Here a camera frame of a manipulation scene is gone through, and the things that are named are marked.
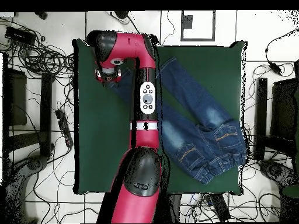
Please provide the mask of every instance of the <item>jeans pocket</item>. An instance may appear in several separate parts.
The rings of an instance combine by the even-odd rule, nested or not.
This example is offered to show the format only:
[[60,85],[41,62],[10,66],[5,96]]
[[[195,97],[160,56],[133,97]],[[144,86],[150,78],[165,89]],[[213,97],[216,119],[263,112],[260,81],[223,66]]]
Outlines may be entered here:
[[230,149],[241,145],[235,126],[223,124],[215,132],[214,136],[220,149]]
[[201,160],[204,159],[203,155],[195,148],[192,143],[183,144],[179,148],[179,151],[176,154],[176,158],[188,171],[191,171],[195,165],[197,165]]

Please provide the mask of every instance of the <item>floor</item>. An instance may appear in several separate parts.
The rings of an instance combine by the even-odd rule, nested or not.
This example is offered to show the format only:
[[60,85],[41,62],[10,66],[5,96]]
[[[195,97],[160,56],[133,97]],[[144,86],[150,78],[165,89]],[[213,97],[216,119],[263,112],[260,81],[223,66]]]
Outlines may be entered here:
[[[185,11],[185,15],[193,15],[195,20],[203,16],[202,12]],[[144,12],[131,12],[130,16],[135,23],[137,29],[140,32],[154,34],[165,46],[171,45],[204,45],[204,46],[230,46],[235,41],[247,41],[248,48],[246,50],[245,73],[246,73],[246,89],[245,98],[247,99],[250,94],[254,93],[254,86],[250,87],[252,80],[256,79],[260,75],[253,75],[255,68],[260,65],[267,64],[265,57],[265,48],[267,44],[291,30],[299,27],[298,14],[293,15],[289,11],[283,10],[217,10],[215,21],[215,41],[202,41],[202,42],[181,42],[180,41],[180,16],[181,11],[176,10],[163,10],[162,11],[162,25],[160,36],[160,11],[151,10]],[[38,31],[42,36],[46,38],[44,44],[52,45],[62,49],[66,55],[73,53],[71,45],[72,39],[85,39],[86,34],[91,30],[120,30],[124,32],[135,32],[134,26],[129,23],[128,25],[122,25],[118,21],[114,20],[104,11],[99,12],[48,12],[48,18],[41,20],[34,13],[18,13],[13,18],[13,21],[24,25],[30,29]],[[9,22],[0,22],[0,42],[7,42],[4,38],[5,26],[11,24]],[[194,27],[193,34],[189,33],[189,36],[196,36],[196,28]],[[290,37],[282,38],[281,40],[271,43],[268,52],[268,58],[271,61],[276,61],[279,65],[285,63],[293,63],[299,59],[299,34],[293,34]],[[13,58],[14,68],[18,68],[20,65],[18,58]],[[291,66],[285,65],[284,75],[291,74],[286,78],[293,78],[294,73],[291,73]],[[258,68],[255,72],[263,73],[264,68]],[[274,74],[272,71],[263,75],[268,78],[269,85],[269,98],[271,95],[271,84],[275,81],[282,80],[283,78]],[[36,101],[40,101],[40,96],[36,95],[40,91],[40,84],[36,82],[36,79],[27,80],[27,108],[26,111],[31,117],[33,124],[36,128],[39,128],[39,105]],[[65,101],[65,95],[63,92],[63,85],[69,82],[67,78],[60,79],[60,83],[57,81],[53,83],[53,105],[54,109],[59,107],[61,102]],[[74,97],[72,93],[69,98],[72,100]],[[252,128],[254,125],[253,117],[255,111],[254,99],[249,99],[245,102],[245,123],[246,127]],[[72,133],[74,132],[73,125],[73,107],[69,105],[65,110],[68,116],[68,122]],[[60,136],[60,130],[55,115],[52,117],[52,140],[56,141]],[[25,133],[26,131],[32,131],[32,126],[28,121],[26,126],[14,127],[11,131],[11,135],[17,135]],[[57,140],[55,145],[55,157],[63,155],[67,151],[64,140],[62,138]],[[12,152],[10,159],[15,162],[26,157],[31,151],[38,148],[38,145],[32,145],[27,148],[19,149]],[[272,153],[267,153],[265,158],[271,157]],[[290,161],[287,160],[286,166],[290,166]],[[265,195],[261,198],[260,203],[265,208],[257,210],[256,200],[266,193],[272,193],[278,195],[278,189],[274,182],[266,179],[257,170],[257,165],[253,164],[244,169],[243,172],[243,186],[244,194],[241,196],[232,196],[226,194],[225,200],[230,207],[230,213],[232,219],[230,222],[262,222],[263,218],[268,222],[277,221],[277,211],[279,211],[280,201],[273,195]],[[50,211],[45,217],[43,223],[95,223],[97,219],[97,212],[100,210],[101,202],[103,199],[103,193],[87,193],[86,195],[75,195],[72,191],[72,185],[74,183],[74,150],[71,151],[63,159],[58,159],[55,162],[48,165],[39,175],[39,182],[37,183],[36,193],[44,198],[50,204]],[[33,193],[33,185],[36,182],[36,174],[31,177],[26,188],[26,210],[27,214],[31,218],[38,218],[39,223],[47,213],[49,206],[38,199]],[[201,197],[200,194],[191,195],[184,194],[181,203],[186,204],[181,206],[181,222],[194,222],[193,217],[184,216],[190,213],[190,206],[196,204],[196,200]],[[197,220],[202,222],[217,222],[219,221],[214,217],[214,213],[210,208],[205,207],[205,214],[197,216]]]

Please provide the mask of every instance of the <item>plug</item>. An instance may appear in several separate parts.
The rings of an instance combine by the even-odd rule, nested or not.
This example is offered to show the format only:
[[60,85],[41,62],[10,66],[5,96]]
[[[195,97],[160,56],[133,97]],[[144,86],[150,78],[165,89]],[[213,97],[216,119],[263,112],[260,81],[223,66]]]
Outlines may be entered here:
[[281,76],[281,69],[280,67],[275,64],[274,62],[269,62],[270,69],[275,73]]

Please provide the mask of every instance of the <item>denim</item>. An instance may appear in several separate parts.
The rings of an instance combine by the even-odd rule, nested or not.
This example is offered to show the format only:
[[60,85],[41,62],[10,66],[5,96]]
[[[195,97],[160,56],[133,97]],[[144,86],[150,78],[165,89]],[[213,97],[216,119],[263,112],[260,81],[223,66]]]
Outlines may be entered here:
[[[246,143],[239,121],[235,121],[175,57],[163,64],[160,72],[164,87],[198,120],[193,123],[157,96],[159,138],[169,158],[202,184],[208,184],[232,167],[244,165]],[[109,84],[127,104],[131,101],[132,79],[133,73],[125,69],[118,87]]]

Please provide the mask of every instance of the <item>electronic device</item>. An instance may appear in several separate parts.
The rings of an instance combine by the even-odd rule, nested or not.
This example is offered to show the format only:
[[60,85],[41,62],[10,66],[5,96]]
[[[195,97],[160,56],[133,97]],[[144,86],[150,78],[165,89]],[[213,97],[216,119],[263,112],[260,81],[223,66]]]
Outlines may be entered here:
[[72,136],[71,136],[71,133],[68,128],[68,121],[67,121],[67,118],[66,118],[64,112],[59,109],[59,110],[55,111],[55,114],[58,119],[59,129],[61,130],[61,132],[64,136],[64,141],[65,141],[66,146],[68,148],[73,147],[74,142],[72,140]]
[[29,33],[28,31],[16,29],[14,27],[7,27],[5,38],[33,46],[36,35],[33,33]]

